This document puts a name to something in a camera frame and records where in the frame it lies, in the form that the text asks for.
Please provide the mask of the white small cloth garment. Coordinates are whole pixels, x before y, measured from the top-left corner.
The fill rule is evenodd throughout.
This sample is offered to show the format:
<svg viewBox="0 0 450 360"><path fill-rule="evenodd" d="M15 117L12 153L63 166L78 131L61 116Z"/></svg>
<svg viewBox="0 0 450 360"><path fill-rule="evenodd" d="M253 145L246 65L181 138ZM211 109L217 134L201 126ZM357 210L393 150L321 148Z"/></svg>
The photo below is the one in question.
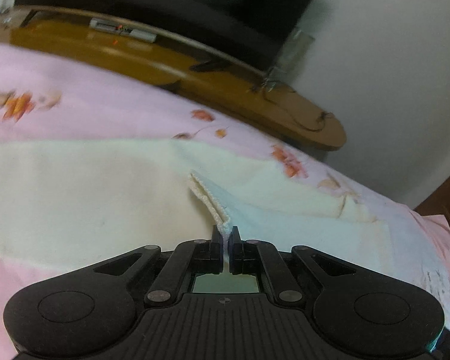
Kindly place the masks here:
<svg viewBox="0 0 450 360"><path fill-rule="evenodd" d="M395 268L385 223L275 160L193 141L0 143L0 257L75 269L146 244L172 250L213 227Z"/></svg>

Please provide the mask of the wooden tv stand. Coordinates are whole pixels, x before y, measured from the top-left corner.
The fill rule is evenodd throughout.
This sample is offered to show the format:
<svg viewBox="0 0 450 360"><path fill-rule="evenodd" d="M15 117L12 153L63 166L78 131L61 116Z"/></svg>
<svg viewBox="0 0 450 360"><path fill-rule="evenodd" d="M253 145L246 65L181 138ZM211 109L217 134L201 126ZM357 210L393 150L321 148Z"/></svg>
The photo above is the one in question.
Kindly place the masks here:
<svg viewBox="0 0 450 360"><path fill-rule="evenodd" d="M15 7L0 13L0 42L42 51L159 87L220 111L295 147L339 150L342 124L289 85L203 49L158 36L154 43L97 31L78 10Z"/></svg>

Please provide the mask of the pink floral bed sheet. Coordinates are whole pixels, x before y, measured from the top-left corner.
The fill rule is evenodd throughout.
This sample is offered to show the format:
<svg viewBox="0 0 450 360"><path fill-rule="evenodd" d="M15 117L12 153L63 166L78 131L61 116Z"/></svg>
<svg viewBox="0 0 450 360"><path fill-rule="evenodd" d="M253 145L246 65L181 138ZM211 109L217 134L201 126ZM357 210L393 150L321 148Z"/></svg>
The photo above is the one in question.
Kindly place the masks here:
<svg viewBox="0 0 450 360"><path fill-rule="evenodd" d="M439 300L450 329L450 226L443 217L421 216L300 150L180 96L66 58L0 44L0 143L133 140L193 141L274 160L290 180L354 198L388 226L391 276ZM7 300L31 283L75 269L0 257L0 359L16 353L3 324Z"/></svg>

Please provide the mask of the silver set-top box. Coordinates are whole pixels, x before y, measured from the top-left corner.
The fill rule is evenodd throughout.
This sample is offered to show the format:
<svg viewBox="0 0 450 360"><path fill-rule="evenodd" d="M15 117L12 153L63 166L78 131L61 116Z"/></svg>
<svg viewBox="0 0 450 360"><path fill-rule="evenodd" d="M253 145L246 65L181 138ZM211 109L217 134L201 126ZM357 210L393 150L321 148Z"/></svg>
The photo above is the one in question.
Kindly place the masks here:
<svg viewBox="0 0 450 360"><path fill-rule="evenodd" d="M154 43L157 39L157 35L155 33L150 33L142 29L126 26L124 24L115 23L105 19L91 18L89 27L97 31L134 38L150 43Z"/></svg>

